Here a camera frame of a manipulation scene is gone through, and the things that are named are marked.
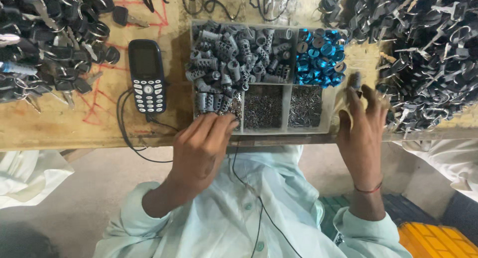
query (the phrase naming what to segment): person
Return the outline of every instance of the person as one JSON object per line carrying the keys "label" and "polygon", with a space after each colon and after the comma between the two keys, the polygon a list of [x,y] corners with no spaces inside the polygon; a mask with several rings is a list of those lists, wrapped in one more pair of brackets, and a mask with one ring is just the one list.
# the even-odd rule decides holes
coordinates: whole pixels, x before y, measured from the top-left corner
{"label": "person", "polygon": [[339,112],[337,144],[355,184],[350,207],[334,218],[339,246],[320,231],[324,209],[298,168],[301,146],[227,151],[235,116],[203,114],[176,135],[166,180],[128,194],[94,257],[411,258],[379,191],[387,108],[362,91],[366,110],[347,89],[353,126]]}

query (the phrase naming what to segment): workbench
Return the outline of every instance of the workbench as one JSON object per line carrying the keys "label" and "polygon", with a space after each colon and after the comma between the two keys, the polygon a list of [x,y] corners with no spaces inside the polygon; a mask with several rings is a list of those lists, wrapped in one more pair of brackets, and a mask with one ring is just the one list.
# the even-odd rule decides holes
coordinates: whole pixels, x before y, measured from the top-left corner
{"label": "workbench", "polygon": [[[25,101],[0,104],[0,149],[76,149],[100,147],[124,147],[116,118],[118,97],[131,88],[128,69],[128,42],[145,38],[158,42],[163,56],[164,75],[170,83],[167,88],[167,110],[156,115],[162,123],[182,129],[193,120],[192,88],[185,78],[184,65],[189,62],[191,48],[190,23],[192,18],[212,19],[229,22],[223,8],[218,4],[212,13],[204,8],[195,16],[189,10],[198,10],[201,2],[207,0],[152,0],[155,12],[151,13],[142,0],[115,0],[116,5],[125,6],[129,14],[150,23],[149,28],[135,25],[121,27],[114,23],[110,14],[103,14],[100,20],[111,28],[108,45],[114,45],[121,52],[121,60],[116,65],[93,65],[91,74],[99,71],[104,75],[93,84],[93,91],[81,95],[73,93],[75,108],[69,107],[51,95],[39,98],[42,113],[36,112]],[[259,10],[249,4],[249,0],[219,0],[234,16],[239,11],[236,22],[265,23]],[[317,11],[320,0],[290,0],[284,14],[274,24],[324,27],[319,21]],[[211,10],[214,2],[207,5]],[[351,43],[346,49],[348,65],[346,74],[360,71],[363,81],[374,86],[377,79],[376,65],[379,49],[376,44],[357,45]],[[338,129],[338,110],[344,107],[343,87],[338,87],[335,116],[328,134],[317,135],[264,135],[234,136],[232,145],[280,145],[333,143]],[[172,145],[175,131],[153,123],[147,123],[143,114],[136,111],[134,100],[130,98],[125,106],[124,123],[130,140],[137,146]],[[409,133],[407,140],[477,138],[478,108],[473,106],[464,113],[456,115],[451,121],[443,121],[430,132]],[[385,133],[384,141],[403,140],[403,133]]]}

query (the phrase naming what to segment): left hand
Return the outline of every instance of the left hand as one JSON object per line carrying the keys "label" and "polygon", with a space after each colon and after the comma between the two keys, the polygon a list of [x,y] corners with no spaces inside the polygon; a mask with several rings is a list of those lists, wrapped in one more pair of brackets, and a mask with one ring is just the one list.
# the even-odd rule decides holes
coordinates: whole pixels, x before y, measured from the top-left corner
{"label": "left hand", "polygon": [[234,114],[202,114],[174,141],[173,168],[166,182],[197,195],[213,181],[226,154],[232,131],[239,123]]}

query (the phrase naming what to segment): finger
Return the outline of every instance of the finger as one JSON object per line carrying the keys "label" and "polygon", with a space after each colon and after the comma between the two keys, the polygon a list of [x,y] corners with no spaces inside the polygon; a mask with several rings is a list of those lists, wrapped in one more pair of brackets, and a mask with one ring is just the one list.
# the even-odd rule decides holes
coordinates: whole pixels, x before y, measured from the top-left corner
{"label": "finger", "polygon": [[176,138],[180,138],[182,142],[188,140],[192,134],[197,130],[199,125],[202,123],[204,118],[206,117],[205,114],[199,115],[193,122],[190,124],[186,129],[182,130],[181,132],[176,134]]}
{"label": "finger", "polygon": [[236,115],[226,114],[219,116],[211,132],[207,136],[206,145],[210,148],[217,148],[217,145],[221,145],[226,133],[232,132],[239,123],[236,121]]}
{"label": "finger", "polygon": [[351,87],[347,88],[347,101],[349,102],[349,110],[352,117],[357,120],[365,116],[362,102],[355,90]]}
{"label": "finger", "polygon": [[386,123],[388,110],[389,110],[388,106],[385,106],[385,105],[382,105],[380,109],[380,124],[382,126],[384,126]]}
{"label": "finger", "polygon": [[211,131],[212,126],[214,125],[215,121],[218,119],[218,117],[219,116],[215,113],[206,114],[206,116],[204,117],[204,120],[198,126],[196,131],[192,134],[189,141],[191,141],[193,145],[203,144],[207,136],[209,135],[209,132]]}
{"label": "finger", "polygon": [[368,106],[366,113],[369,115],[377,115],[380,109],[380,102],[375,94],[375,90],[370,88],[368,85],[362,85],[362,92],[365,99],[368,101]]}
{"label": "finger", "polygon": [[338,112],[338,117],[340,118],[340,129],[338,130],[337,138],[344,141],[350,138],[352,122],[350,121],[349,114],[344,110]]}

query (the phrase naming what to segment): right hand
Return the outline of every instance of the right hand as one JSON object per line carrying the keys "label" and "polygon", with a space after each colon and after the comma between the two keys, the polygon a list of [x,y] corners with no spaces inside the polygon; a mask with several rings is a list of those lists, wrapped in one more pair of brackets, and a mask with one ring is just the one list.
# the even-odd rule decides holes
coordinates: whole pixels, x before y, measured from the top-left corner
{"label": "right hand", "polygon": [[362,85],[363,96],[368,101],[365,111],[355,90],[348,88],[346,91],[354,126],[351,128],[349,114],[344,110],[339,111],[340,130],[337,145],[355,187],[369,192],[374,190],[383,178],[380,151],[388,109],[367,85]]}

